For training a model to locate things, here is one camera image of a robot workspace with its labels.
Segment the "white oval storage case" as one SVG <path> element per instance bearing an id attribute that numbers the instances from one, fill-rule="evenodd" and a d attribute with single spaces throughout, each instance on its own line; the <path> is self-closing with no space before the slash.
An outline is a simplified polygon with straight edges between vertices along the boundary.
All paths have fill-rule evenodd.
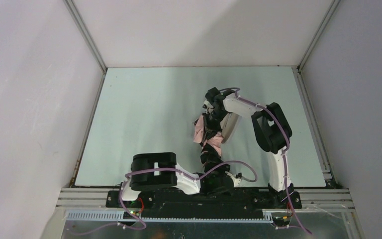
<path id="1" fill-rule="evenodd" d="M 241 116 L 235 113 L 227 114 L 224 119 L 221 121 L 221 136 L 222 136 L 222 144 L 225 144 L 228 139 L 233 135 L 236 126 L 238 125 Z"/>

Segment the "pink folding umbrella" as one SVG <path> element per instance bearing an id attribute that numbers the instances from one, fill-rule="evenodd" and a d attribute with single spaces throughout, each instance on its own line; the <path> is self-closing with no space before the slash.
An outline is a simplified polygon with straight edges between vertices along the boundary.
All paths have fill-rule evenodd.
<path id="1" fill-rule="evenodd" d="M 212 154 L 222 157 L 221 145 L 223 136 L 221 131 L 212 131 L 207 127 L 206 114 L 201 114 L 194 122 L 193 142 L 201 146 L 202 154 Z"/>

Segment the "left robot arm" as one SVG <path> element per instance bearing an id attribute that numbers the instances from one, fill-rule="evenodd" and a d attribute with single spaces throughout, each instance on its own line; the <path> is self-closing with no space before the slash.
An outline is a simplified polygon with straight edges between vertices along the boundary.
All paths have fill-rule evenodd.
<path id="1" fill-rule="evenodd" d="M 173 152 L 137 154 L 131 172 L 120 187 L 120 200 L 135 201 L 141 192 L 177 188 L 186 195 L 214 197 L 231 195 L 242 179 L 230 172 L 213 146 L 203 146 L 200 156 L 203 173 L 190 173 L 177 162 Z"/>

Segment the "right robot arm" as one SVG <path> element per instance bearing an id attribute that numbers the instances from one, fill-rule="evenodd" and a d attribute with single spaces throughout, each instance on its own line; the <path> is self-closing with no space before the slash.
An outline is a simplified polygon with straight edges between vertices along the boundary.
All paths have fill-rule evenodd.
<path id="1" fill-rule="evenodd" d="M 229 180 L 244 180 L 230 174 L 230 163 L 222 160 L 221 146 L 232 136 L 240 118 L 250 119 L 258 146 L 269 153 L 270 178 L 268 187 L 280 201 L 293 192 L 287 152 L 292 130 L 277 103 L 262 105 L 238 94 L 239 88 L 209 89 L 205 94 L 204 111 L 194 122 L 195 143 L 202 148 L 200 160 L 208 175 L 206 184 L 215 183 L 209 193 L 227 192 L 222 184 Z"/>

